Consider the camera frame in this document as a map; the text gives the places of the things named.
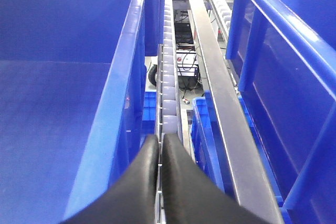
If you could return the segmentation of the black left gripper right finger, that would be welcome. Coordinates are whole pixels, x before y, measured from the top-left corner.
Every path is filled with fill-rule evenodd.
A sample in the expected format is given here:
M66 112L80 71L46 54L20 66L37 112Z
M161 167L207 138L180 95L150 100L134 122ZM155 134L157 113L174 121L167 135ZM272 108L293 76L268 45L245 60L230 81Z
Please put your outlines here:
M265 223L225 195L199 169L177 134L164 135L162 163L167 223Z

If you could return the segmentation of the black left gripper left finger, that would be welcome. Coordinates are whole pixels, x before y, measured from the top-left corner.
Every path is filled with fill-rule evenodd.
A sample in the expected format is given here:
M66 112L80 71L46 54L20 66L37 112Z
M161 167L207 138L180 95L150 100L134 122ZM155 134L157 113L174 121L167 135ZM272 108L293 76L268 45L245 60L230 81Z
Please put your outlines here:
M159 144L148 135L123 175L101 197L63 223L154 223Z

